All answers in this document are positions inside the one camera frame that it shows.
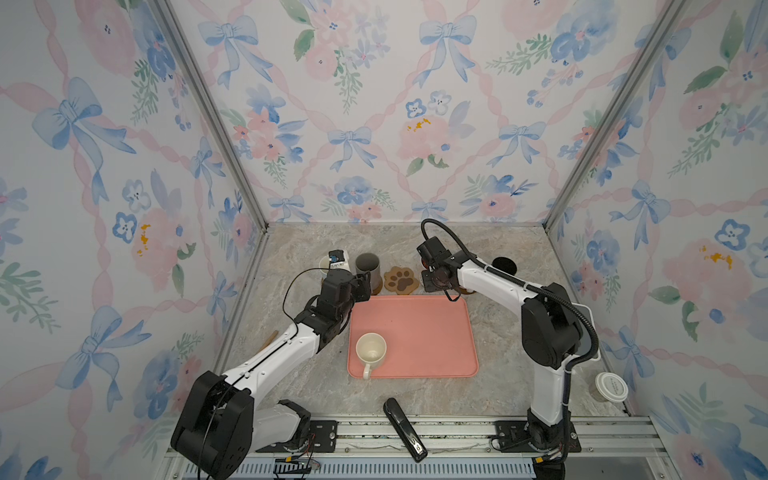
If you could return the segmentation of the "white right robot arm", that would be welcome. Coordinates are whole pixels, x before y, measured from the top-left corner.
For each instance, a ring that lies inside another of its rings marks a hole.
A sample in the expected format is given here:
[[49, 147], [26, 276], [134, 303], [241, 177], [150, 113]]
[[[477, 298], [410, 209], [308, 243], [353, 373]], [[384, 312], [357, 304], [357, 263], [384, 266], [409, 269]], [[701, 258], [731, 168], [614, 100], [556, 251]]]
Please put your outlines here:
[[548, 458], [565, 459], [573, 434], [572, 371], [598, 355], [591, 315], [570, 300], [562, 285], [517, 277], [516, 263], [507, 257], [487, 263], [465, 248], [451, 252], [436, 237], [425, 239], [417, 251], [427, 285], [443, 292], [476, 292], [518, 315], [522, 346], [534, 369], [525, 438]]

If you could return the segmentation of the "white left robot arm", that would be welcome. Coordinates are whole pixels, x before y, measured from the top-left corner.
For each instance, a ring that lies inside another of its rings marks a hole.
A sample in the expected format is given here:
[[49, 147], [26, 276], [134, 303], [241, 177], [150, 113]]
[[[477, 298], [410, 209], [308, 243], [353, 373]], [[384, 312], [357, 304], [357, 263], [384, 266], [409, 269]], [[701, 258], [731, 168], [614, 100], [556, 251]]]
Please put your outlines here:
[[272, 389], [339, 336], [355, 304], [371, 297], [370, 275], [330, 269], [319, 294], [293, 326], [238, 367], [207, 371], [193, 383], [171, 436], [173, 450], [200, 473], [227, 479], [246, 455], [266, 447], [298, 451], [310, 444], [311, 413], [290, 400], [258, 406]]

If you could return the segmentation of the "cream mug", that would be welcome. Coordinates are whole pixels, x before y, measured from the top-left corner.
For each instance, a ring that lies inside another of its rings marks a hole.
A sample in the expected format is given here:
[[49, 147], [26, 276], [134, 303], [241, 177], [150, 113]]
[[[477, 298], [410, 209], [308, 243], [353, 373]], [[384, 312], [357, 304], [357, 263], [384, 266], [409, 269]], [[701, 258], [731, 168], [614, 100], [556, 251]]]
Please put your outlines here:
[[386, 340], [378, 333], [363, 334], [357, 341], [355, 352], [363, 365], [362, 378], [369, 380], [375, 369], [385, 360], [387, 354]]

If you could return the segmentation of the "black mug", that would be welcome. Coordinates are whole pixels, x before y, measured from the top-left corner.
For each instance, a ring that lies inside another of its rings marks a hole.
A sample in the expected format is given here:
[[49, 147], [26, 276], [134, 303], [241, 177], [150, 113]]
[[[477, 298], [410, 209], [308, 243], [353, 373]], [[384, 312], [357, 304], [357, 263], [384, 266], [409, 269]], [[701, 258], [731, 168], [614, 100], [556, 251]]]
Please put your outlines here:
[[518, 266], [512, 259], [502, 256], [493, 259], [492, 267], [511, 276], [515, 276], [518, 271]]

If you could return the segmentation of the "grey mug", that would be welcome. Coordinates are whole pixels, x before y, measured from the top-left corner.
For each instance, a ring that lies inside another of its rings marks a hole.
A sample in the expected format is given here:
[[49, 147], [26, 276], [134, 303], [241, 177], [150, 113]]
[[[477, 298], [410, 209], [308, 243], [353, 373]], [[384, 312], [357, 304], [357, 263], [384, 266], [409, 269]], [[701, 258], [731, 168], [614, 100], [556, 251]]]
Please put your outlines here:
[[379, 257], [370, 252], [362, 253], [355, 260], [355, 268], [358, 274], [369, 275], [371, 294], [378, 295], [383, 288]]

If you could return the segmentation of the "cork paw print coaster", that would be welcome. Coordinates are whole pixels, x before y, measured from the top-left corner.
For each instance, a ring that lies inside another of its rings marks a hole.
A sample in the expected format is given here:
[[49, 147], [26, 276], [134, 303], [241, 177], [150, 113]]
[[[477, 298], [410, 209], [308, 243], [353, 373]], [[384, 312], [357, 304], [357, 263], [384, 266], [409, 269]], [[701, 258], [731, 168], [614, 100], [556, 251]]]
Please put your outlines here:
[[407, 267], [392, 267], [383, 275], [383, 280], [384, 288], [397, 295], [411, 295], [420, 287], [415, 273]]

